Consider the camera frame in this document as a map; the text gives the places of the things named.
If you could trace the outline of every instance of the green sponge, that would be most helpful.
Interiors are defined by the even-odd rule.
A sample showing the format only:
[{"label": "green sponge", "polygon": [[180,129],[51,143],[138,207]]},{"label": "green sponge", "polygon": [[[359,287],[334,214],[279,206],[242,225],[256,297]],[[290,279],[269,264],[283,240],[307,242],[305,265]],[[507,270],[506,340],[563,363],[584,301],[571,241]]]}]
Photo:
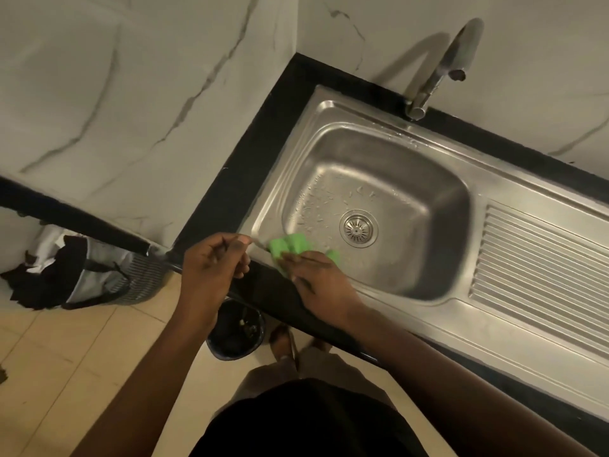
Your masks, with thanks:
[{"label": "green sponge", "polygon": [[[277,260],[281,258],[283,252],[291,252],[299,255],[300,253],[312,250],[309,241],[302,233],[289,234],[279,239],[273,239],[269,242],[269,252],[273,257],[273,261],[277,263]],[[328,250],[326,256],[339,264],[339,252],[336,250]],[[283,270],[278,267],[279,271],[285,275]]]}]

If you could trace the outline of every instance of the drain strainer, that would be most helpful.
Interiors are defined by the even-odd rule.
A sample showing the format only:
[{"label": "drain strainer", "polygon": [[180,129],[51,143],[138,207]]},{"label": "drain strainer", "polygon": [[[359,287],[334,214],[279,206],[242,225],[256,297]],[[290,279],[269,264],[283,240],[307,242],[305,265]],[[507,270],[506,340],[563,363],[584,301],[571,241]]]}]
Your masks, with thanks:
[{"label": "drain strainer", "polygon": [[345,242],[357,248],[369,247],[378,235],[377,221],[364,210],[351,210],[344,214],[339,229]]}]

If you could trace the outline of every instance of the faucet spout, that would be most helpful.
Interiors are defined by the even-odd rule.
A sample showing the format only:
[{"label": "faucet spout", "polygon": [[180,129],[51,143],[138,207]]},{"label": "faucet spout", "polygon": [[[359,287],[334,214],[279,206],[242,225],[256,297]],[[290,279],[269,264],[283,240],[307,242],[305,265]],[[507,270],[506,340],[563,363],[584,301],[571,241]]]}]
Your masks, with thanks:
[{"label": "faucet spout", "polygon": [[470,19],[463,26],[442,56],[437,67],[416,93],[415,99],[406,111],[407,117],[412,120],[420,120],[425,116],[427,103],[445,76],[449,76],[452,80],[458,82],[466,79],[467,71],[476,55],[483,30],[484,21],[479,17]]}]

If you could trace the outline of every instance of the tile floor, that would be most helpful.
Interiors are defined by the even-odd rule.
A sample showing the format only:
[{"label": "tile floor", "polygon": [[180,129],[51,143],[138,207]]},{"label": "tile floor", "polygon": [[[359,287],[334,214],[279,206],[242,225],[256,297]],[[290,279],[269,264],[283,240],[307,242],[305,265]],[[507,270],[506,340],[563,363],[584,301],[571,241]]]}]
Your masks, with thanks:
[{"label": "tile floor", "polygon": [[[108,405],[169,320],[180,277],[151,300],[77,311],[0,312],[0,455],[65,457]],[[308,336],[297,334],[299,347]],[[431,456],[454,453],[384,370],[339,352],[384,388]],[[187,456],[211,415],[245,374],[272,355],[267,346],[222,362],[203,346],[163,431],[155,457]]]}]

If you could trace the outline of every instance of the hand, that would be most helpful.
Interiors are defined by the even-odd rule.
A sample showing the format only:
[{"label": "hand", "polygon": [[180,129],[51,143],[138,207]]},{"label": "hand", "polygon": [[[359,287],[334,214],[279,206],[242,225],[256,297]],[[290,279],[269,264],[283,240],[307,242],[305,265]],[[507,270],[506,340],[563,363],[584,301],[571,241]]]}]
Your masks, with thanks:
[{"label": "hand", "polygon": [[231,279],[240,279],[250,270],[246,250],[251,243],[248,236],[217,233],[189,248],[184,255],[180,299],[174,315],[210,331]]},{"label": "hand", "polygon": [[365,308],[343,272],[321,252],[283,253],[279,265],[296,285],[304,306],[315,316],[347,330],[349,315]]}]

